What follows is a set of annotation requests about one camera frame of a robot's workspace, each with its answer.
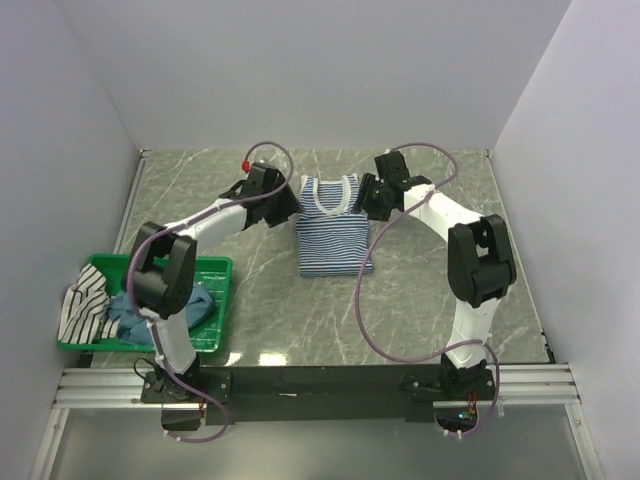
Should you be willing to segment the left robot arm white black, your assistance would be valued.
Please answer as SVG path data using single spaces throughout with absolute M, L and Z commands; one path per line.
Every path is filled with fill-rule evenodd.
M 291 176 L 263 162 L 249 166 L 207 208 L 181 220 L 148 222 L 138 231 L 123 290 L 145 319 L 156 363 L 166 373 L 164 389 L 176 401 L 193 399 L 200 388 L 199 359 L 186 320 L 186 306 L 202 252 L 260 222 L 273 228 L 301 211 Z

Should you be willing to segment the blue white striped tank top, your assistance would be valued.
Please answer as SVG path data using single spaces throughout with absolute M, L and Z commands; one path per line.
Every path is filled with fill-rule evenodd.
M 354 210 L 359 190 L 354 173 L 333 181 L 301 177 L 302 213 L 296 220 L 301 276 L 353 276 L 360 270 L 373 271 L 373 262 L 366 257 L 369 220 Z

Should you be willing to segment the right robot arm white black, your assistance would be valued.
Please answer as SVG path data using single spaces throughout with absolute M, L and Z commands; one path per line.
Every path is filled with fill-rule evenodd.
M 447 244 L 447 281 L 456 306 L 449 341 L 438 355 L 435 388 L 460 399 L 481 386 L 492 387 L 486 343 L 497 307 L 517 278 L 505 220 L 469 210 L 426 177 L 411 175 L 398 150 L 374 162 L 377 173 L 363 176 L 354 210 L 375 221 L 387 221 L 397 210 L 422 222 Z

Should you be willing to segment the plain blue tank top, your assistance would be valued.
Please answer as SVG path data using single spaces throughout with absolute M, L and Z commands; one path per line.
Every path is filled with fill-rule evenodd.
M 186 325 L 189 330 L 199 326 L 215 311 L 215 302 L 209 291 L 200 284 L 193 286 L 186 305 Z M 120 291 L 112 297 L 106 311 L 101 338 L 116 338 L 129 345 L 151 346 L 152 339 L 146 321 L 131 308 L 128 296 Z

